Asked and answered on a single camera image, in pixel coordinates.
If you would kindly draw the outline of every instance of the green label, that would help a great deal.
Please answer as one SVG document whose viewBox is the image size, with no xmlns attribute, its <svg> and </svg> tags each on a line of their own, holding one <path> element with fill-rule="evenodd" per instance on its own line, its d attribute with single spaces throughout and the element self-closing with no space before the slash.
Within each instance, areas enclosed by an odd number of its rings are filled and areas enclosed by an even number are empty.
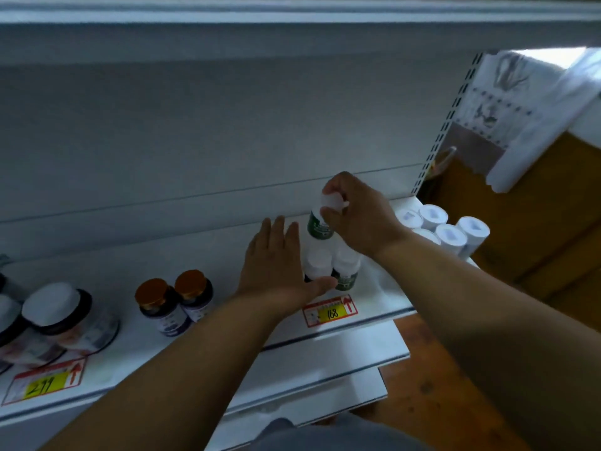
<svg viewBox="0 0 601 451">
<path fill-rule="evenodd" d="M 357 280 L 358 272 L 354 273 L 350 277 L 342 277 L 339 272 L 335 270 L 332 271 L 332 277 L 338 280 L 338 286 L 336 289 L 338 291 L 348 291 L 355 285 L 355 280 Z"/>
<path fill-rule="evenodd" d="M 325 241 L 334 235 L 334 230 L 330 229 L 328 225 L 321 224 L 319 219 L 313 215 L 313 212 L 311 212 L 306 229 L 310 235 L 321 241 Z"/>
</svg>

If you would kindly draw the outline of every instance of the wooden floor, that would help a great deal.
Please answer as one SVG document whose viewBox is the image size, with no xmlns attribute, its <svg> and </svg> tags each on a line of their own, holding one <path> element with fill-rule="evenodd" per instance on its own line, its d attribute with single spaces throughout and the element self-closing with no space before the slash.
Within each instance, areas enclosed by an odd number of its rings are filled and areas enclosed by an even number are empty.
<svg viewBox="0 0 601 451">
<path fill-rule="evenodd" d="M 530 449 L 419 315 L 395 323 L 411 357 L 380 369 L 388 398 L 358 408 L 355 414 L 400 429 L 439 451 Z"/>
</svg>

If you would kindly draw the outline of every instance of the finger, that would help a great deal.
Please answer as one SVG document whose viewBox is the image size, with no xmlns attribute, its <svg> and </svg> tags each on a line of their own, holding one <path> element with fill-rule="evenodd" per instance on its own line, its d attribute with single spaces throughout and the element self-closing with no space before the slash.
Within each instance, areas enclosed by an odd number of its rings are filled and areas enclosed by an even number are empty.
<svg viewBox="0 0 601 451">
<path fill-rule="evenodd" d="M 329 227 L 331 227 L 334 231 L 338 231 L 340 224 L 342 223 L 342 214 L 336 212 L 334 209 L 330 209 L 329 207 L 322 207 L 319 209 L 319 213 Z"/>
<path fill-rule="evenodd" d="M 269 250 L 281 250 L 284 247 L 284 216 L 279 215 L 269 233 Z"/>
<path fill-rule="evenodd" d="M 350 201 L 354 191 L 362 185 L 365 185 L 365 183 L 357 179 L 353 174 L 344 171 L 333 176 L 327 182 L 326 186 L 323 187 L 322 193 L 329 195 L 338 192 L 345 201 Z"/>
<path fill-rule="evenodd" d="M 296 221 L 292 222 L 288 227 L 288 231 L 286 231 L 286 236 L 284 237 L 284 246 L 297 251 L 300 251 L 301 249 L 299 224 Z"/>
<path fill-rule="evenodd" d="M 322 294 L 326 294 L 329 290 L 336 288 L 338 280 L 334 277 L 319 277 L 312 282 L 305 283 L 305 292 L 308 300 L 312 301 Z"/>
<path fill-rule="evenodd" d="M 246 255 L 244 255 L 245 259 L 248 259 L 255 252 L 255 245 L 257 244 L 257 239 L 259 238 L 259 233 L 255 234 L 251 240 L 251 243 L 246 247 Z"/>
<path fill-rule="evenodd" d="M 255 242 L 255 251 L 266 250 L 269 246 L 269 233 L 271 232 L 271 220 L 266 218 L 261 223 L 261 229 L 257 234 L 257 242 Z"/>
</svg>

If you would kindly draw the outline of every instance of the red arrow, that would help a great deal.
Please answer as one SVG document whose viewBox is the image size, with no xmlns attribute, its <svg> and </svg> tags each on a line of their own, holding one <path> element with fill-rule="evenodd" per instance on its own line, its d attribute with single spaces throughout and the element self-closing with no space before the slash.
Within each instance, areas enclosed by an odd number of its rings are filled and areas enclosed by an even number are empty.
<svg viewBox="0 0 601 451">
<path fill-rule="evenodd" d="M 347 307 L 349 307 L 349 313 L 353 313 L 353 309 L 350 308 L 350 304 L 353 303 L 353 301 L 350 300 L 349 296 L 344 296 L 344 299 L 342 299 L 342 304 L 346 305 Z"/>
<path fill-rule="evenodd" d="M 77 374 L 81 371 L 81 365 L 79 365 L 79 363 L 75 364 L 73 366 L 73 368 L 71 369 L 71 371 L 69 372 L 71 374 L 71 381 L 69 382 L 69 385 L 72 385 L 75 382 L 75 377 L 77 377 Z"/>
</svg>

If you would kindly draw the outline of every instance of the right hand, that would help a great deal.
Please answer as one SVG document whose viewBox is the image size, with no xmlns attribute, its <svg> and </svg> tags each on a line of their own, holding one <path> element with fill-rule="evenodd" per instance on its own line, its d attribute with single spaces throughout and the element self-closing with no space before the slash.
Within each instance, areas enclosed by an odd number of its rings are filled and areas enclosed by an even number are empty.
<svg viewBox="0 0 601 451">
<path fill-rule="evenodd" d="M 336 174 L 323 188 L 324 194 L 338 192 L 349 202 L 342 214 L 329 207 L 321 216 L 353 250 L 374 258 L 383 249 L 402 239 L 406 229 L 398 221 L 388 200 L 351 173 Z"/>
</svg>

